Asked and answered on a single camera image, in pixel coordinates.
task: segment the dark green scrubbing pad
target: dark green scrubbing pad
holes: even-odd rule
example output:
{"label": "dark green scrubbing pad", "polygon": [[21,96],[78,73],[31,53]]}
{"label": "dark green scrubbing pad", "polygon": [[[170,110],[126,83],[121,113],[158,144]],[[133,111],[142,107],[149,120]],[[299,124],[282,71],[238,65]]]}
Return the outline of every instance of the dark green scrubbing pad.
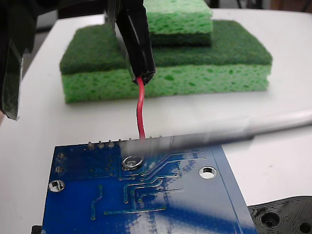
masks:
{"label": "dark green scrubbing pad", "polygon": [[204,0],[145,0],[152,46],[210,45],[212,11]]}
{"label": "dark green scrubbing pad", "polygon": [[[214,21],[212,47],[153,48],[157,73],[147,97],[264,91],[272,57],[234,21]],[[66,102],[137,98],[109,25],[79,29],[61,63]]]}

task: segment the screw hole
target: screw hole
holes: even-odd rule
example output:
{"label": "screw hole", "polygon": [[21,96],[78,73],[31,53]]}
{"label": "screw hole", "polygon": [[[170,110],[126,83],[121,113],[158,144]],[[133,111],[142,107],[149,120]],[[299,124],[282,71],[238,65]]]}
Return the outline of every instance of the screw hole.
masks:
{"label": "screw hole", "polygon": [[307,233],[311,233],[312,226],[311,226],[310,223],[302,223],[302,224],[300,225],[299,229],[300,229],[300,231],[301,231],[302,233],[307,234]]}
{"label": "screw hole", "polygon": [[49,183],[48,188],[51,192],[58,193],[58,192],[63,191],[63,189],[65,188],[65,183],[61,180],[54,180]]}
{"label": "screw hole", "polygon": [[217,171],[213,167],[203,167],[199,170],[199,175],[204,179],[215,178]]}
{"label": "screw hole", "polygon": [[274,228],[279,224],[279,216],[276,213],[268,212],[261,217],[261,222],[267,228]]}

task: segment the white surface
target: white surface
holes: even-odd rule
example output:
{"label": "white surface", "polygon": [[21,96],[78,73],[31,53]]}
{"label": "white surface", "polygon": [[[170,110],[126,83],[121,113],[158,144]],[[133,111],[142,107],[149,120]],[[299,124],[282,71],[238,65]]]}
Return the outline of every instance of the white surface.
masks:
{"label": "white surface", "polygon": [[[175,128],[210,120],[312,108],[312,15],[214,10],[214,18],[240,22],[272,53],[268,91],[147,99],[147,136],[168,136]],[[30,233],[41,224],[55,146],[138,137],[136,100],[64,103],[62,55],[78,28],[102,19],[56,23],[23,81],[20,119],[1,125],[1,233]],[[247,205],[312,195],[311,142],[312,128],[306,128],[224,146]]]}
{"label": "white surface", "polygon": [[51,11],[48,13],[45,13],[41,16],[38,16],[37,21],[37,29],[38,28],[46,28],[46,27],[52,27],[53,24],[58,20],[58,12],[57,11]]}

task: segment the stacked sponges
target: stacked sponges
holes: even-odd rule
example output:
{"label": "stacked sponges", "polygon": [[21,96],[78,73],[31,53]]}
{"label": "stacked sponges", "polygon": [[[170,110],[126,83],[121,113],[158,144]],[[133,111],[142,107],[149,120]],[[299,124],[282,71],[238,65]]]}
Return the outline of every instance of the stacked sponges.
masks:
{"label": "stacked sponges", "polygon": [[[145,0],[145,7],[156,64],[147,97],[266,90],[272,57],[240,24],[211,21],[203,0]],[[109,25],[79,29],[60,69],[66,102],[138,96]]]}

